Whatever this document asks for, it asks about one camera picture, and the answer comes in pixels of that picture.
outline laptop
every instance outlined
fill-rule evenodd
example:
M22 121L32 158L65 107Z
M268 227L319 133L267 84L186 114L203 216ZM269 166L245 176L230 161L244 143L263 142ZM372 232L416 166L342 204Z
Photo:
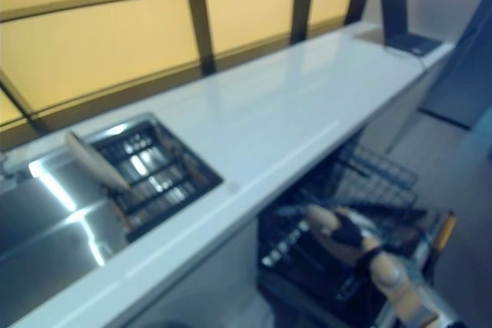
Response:
M441 42L408 32L407 0L381 0L384 44L422 57Z

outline dish rack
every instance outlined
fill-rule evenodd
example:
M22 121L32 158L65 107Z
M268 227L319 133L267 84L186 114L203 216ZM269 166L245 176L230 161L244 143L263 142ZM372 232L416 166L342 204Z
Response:
M143 121L93 146L130 184L112 194L132 241L219 185L222 179L161 124Z

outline laptop screen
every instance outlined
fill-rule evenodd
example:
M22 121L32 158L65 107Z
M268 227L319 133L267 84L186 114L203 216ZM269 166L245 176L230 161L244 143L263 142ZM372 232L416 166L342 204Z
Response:
M407 0L381 0L384 40L408 33Z

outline wire rack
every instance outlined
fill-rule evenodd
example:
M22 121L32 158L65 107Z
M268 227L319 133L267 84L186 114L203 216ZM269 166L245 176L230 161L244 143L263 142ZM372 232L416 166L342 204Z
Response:
M416 182L416 174L364 147L349 144L341 148L260 214L260 265L344 312L345 303L357 299L354 296L366 288L365 282L312 239L303 221L306 205L344 205L358 210L389 206L414 212Z
M365 147L349 145L315 168L298 198L326 207L383 204L411 207L417 201L417 175Z

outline window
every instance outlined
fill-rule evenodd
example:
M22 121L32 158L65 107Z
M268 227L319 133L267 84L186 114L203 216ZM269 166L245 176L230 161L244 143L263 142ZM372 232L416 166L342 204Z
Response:
M291 27L292 0L207 0L207 5L218 55L286 35Z
M2 88L25 112L0 94L0 148L340 27L349 4L0 0Z

